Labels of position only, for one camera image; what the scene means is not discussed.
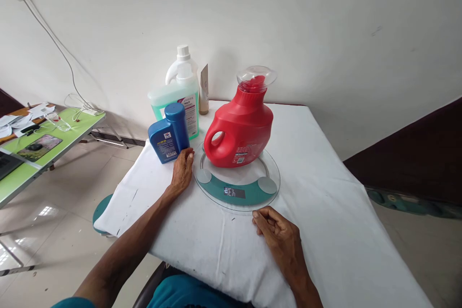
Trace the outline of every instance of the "glass bathroom scale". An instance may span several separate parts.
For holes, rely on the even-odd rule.
[[[223,168],[210,162],[202,142],[195,149],[192,167],[194,178],[205,195],[235,211],[248,212],[269,205],[281,185],[279,169],[266,150],[248,165]]]

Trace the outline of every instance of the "computer mouse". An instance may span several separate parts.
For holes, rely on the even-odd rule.
[[[29,145],[29,146],[27,147],[27,149],[28,149],[28,150],[32,150],[32,151],[35,152],[35,151],[41,149],[42,147],[43,147],[43,146],[42,146],[40,143],[33,143],[33,144]]]

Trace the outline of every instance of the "tiled floor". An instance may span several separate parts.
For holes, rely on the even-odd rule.
[[[0,307],[50,307],[72,295],[113,239],[92,227],[98,203],[114,192],[142,147],[79,144],[0,209],[7,245],[37,270],[0,278]],[[462,307],[462,222],[374,204],[390,239],[436,308]],[[15,265],[0,249],[0,269]],[[115,307],[131,307],[160,260],[147,255]]]
[[[0,307],[50,307],[71,296],[114,239],[93,230],[98,203],[112,194],[142,147],[79,144],[0,209],[2,240],[37,270],[0,278]],[[0,269],[16,263],[0,248]],[[114,307],[131,307],[160,260],[147,255]]]

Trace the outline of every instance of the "dark brown door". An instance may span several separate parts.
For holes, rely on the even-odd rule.
[[[344,164],[364,185],[462,205],[462,98]]]
[[[0,89],[0,117],[23,108],[18,101]]]

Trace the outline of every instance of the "white wall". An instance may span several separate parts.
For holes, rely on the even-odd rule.
[[[209,63],[211,98],[232,98],[249,65],[278,71],[266,100],[310,106],[342,159],[462,95],[462,0],[34,1],[93,76],[73,64],[81,93],[134,138],[183,43]],[[63,104],[59,52],[23,3],[0,4],[0,88]]]

